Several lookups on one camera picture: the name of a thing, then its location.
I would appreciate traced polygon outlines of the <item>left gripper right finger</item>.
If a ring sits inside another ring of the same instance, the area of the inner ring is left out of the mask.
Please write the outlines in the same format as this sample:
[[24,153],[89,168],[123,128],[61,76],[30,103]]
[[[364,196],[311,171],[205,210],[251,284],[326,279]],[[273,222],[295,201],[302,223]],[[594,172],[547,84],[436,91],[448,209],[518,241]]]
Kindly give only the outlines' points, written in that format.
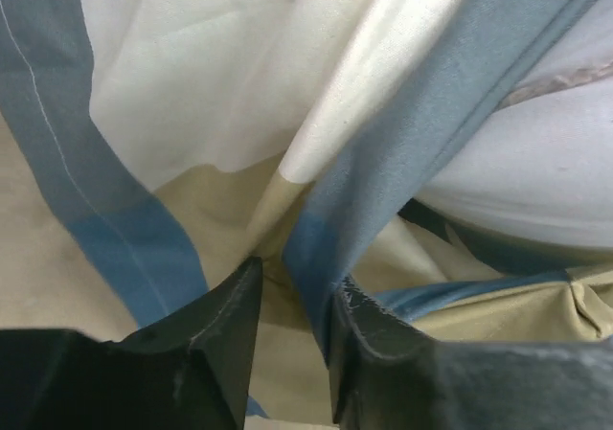
[[342,429],[601,430],[612,345],[435,340],[346,278],[330,306],[329,385]]

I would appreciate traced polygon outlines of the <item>patchwork pillowcase blue beige white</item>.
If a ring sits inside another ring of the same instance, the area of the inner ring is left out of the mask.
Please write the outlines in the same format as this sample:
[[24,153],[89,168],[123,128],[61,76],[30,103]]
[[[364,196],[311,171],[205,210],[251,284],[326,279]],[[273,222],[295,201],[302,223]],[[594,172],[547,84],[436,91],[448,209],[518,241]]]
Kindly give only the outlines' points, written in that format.
[[1,0],[1,333],[119,342],[250,258],[240,429],[342,429],[346,278],[444,342],[612,345],[612,246],[418,195],[612,0]]

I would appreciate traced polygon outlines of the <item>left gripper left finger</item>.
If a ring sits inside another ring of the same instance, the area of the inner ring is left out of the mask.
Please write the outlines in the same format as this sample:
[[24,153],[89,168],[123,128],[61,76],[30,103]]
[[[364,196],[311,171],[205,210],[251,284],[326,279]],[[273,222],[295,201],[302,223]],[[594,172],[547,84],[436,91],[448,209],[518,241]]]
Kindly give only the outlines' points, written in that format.
[[1,333],[5,429],[240,429],[262,293],[262,264],[126,339],[67,328]]

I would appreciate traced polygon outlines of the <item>white pillow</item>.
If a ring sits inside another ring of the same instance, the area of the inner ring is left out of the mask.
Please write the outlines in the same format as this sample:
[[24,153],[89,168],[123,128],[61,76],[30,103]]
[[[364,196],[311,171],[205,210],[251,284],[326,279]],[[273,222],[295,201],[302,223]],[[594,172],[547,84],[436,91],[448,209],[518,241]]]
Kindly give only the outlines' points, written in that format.
[[497,233],[612,246],[612,33],[568,34],[421,189]]

